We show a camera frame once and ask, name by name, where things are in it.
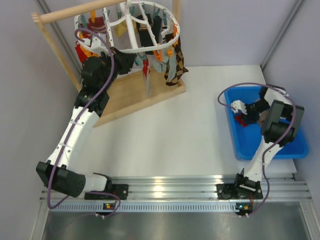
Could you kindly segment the teal clothes peg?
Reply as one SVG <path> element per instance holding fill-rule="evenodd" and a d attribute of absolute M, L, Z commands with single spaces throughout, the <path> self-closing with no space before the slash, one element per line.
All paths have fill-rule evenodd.
<path fill-rule="evenodd" d="M 142 53 L 137 52 L 136 53 L 136 58 L 134 60 L 134 63 L 136 66 L 142 67 L 143 63 L 146 61 L 147 61 L 147 55 L 145 52 L 142 52 Z"/>

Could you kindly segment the red reindeer sock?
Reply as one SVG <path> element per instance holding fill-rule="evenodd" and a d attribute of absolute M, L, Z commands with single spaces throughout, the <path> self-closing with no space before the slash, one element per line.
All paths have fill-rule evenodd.
<path fill-rule="evenodd" d="M 145 84 L 145 95 L 149 97 L 151 95 L 151 83 L 150 83 L 150 64 L 149 60 L 146 58 L 143 60 L 143 80 Z"/>
<path fill-rule="evenodd" d="M 242 127 L 247 127 L 251 124 L 250 120 L 248 119 L 248 115 L 244 113 L 239 113 L 234 116 L 234 120 L 240 124 Z"/>

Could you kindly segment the white oval clip hanger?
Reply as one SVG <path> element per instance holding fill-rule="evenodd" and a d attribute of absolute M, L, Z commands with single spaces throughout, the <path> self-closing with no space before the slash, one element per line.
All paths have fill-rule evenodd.
<path fill-rule="evenodd" d="M 159 12 L 162 12 L 162 31 L 159 34 L 159 43 L 156 42 L 155 36 L 152 32 L 152 28 L 148 22 L 145 6 L 154 7 L 155 11 L 153 16 L 158 16 Z M 126 3 L 119 3 L 116 6 L 118 20 L 110 21 L 109 12 L 106 7 L 102 9 L 103 18 L 105 22 L 106 34 L 97 33 L 97 38 L 102 38 L 104 41 L 109 41 L 111 47 L 115 46 L 113 39 L 112 28 L 121 22 L 126 22 L 129 42 L 131 47 L 128 49 L 121 49 L 120 51 L 126 54 L 136 54 L 142 52 L 153 52 L 156 55 L 160 55 L 160 50 L 166 49 L 169 56 L 172 56 L 172 49 L 178 44 L 180 37 L 180 25 L 175 18 L 174 14 L 163 5 L 146 0 L 128 0 Z M 136 35 L 138 33 L 137 23 L 147 26 L 147 30 L 150 34 L 153 46 L 143 47 L 138 44 Z M 91 45 L 91 38 L 84 38 L 78 40 L 77 43 L 83 47 L 83 45 Z"/>

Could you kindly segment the grey blue sock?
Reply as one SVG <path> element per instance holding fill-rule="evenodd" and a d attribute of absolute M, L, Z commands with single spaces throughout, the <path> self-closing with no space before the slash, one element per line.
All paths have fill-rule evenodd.
<path fill-rule="evenodd" d="M 162 61 L 158 61 L 155 55 L 149 55 L 148 57 L 151 65 L 158 73 L 166 72 L 168 79 L 171 81 L 176 76 L 176 54 L 174 53 L 171 57 L 167 54 L 164 55 Z"/>

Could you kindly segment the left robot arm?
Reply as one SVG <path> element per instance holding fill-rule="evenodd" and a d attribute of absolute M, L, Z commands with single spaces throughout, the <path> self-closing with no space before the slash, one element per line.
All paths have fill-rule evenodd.
<path fill-rule="evenodd" d="M 76 97 L 70 121 L 53 153 L 36 166 L 35 170 L 48 190 L 74 198 L 91 191 L 103 199 L 113 194 L 107 176 L 76 172 L 86 138 L 110 99 L 108 89 L 119 75 L 129 73 L 135 63 L 134 53 L 123 53 L 114 47 L 110 51 L 110 55 L 101 52 L 99 56 L 83 61 L 82 89 Z"/>

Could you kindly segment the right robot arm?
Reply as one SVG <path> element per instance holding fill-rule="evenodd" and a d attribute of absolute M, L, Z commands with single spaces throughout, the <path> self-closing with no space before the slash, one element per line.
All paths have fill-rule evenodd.
<path fill-rule="evenodd" d="M 235 100 L 231 103 L 233 113 L 240 113 L 245 123 L 260 122 L 261 141 L 252 160 L 235 177 L 233 192 L 238 198 L 249 196 L 263 198 L 261 181 L 266 168 L 285 145 L 292 143 L 300 128 L 304 107 L 290 100 L 283 87 L 264 85 L 259 99 L 253 103 Z"/>

